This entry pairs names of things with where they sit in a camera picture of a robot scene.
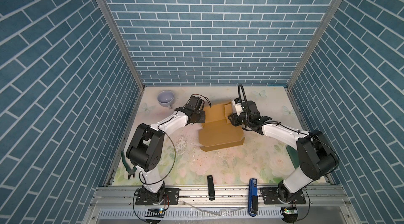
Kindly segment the brown cardboard box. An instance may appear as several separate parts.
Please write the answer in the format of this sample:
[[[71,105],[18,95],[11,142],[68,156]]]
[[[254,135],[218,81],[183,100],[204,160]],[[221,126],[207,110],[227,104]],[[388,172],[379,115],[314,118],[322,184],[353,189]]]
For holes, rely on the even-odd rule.
[[[199,144],[204,152],[241,146],[244,132],[240,126],[233,126],[228,119],[233,113],[231,102],[205,107],[205,122],[198,132]]]

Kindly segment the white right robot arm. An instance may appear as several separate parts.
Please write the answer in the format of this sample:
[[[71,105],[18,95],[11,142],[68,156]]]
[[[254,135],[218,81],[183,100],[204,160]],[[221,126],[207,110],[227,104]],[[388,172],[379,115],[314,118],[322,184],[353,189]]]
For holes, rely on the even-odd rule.
[[[278,184],[280,202],[290,203],[304,187],[338,167],[340,158],[321,131],[298,130],[271,117],[261,116],[255,102],[247,99],[242,84],[238,85],[238,98],[232,101],[232,109],[234,113],[228,119],[233,126],[243,125],[243,130],[275,138],[297,151],[298,167]]]

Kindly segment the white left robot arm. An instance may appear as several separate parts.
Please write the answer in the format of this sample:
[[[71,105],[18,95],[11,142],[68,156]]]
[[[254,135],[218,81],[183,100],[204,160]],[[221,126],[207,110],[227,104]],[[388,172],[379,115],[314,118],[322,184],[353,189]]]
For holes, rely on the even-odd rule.
[[[166,199],[165,177],[161,177],[157,165],[161,159],[164,139],[178,129],[187,125],[202,124],[206,116],[205,104],[211,107],[210,100],[202,95],[193,94],[187,103],[174,109],[167,118],[152,125],[140,124],[121,159],[128,179],[138,173],[142,188],[138,191],[151,204],[159,204]]]

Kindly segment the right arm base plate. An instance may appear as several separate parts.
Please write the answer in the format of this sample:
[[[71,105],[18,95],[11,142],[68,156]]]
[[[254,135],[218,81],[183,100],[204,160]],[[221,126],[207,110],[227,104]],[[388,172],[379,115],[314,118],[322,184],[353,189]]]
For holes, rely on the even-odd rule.
[[[259,190],[259,192],[263,196],[264,204],[266,205],[306,204],[306,198],[302,189],[295,193],[291,193],[284,188],[263,187]]]

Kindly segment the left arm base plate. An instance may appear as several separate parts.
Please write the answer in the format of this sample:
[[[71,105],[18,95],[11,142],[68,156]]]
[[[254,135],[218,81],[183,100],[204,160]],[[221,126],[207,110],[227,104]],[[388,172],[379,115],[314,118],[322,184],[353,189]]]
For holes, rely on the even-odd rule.
[[[178,205],[179,188],[161,188],[158,192],[150,192],[146,188],[139,188],[135,194],[135,205],[162,205],[168,199],[170,205]]]

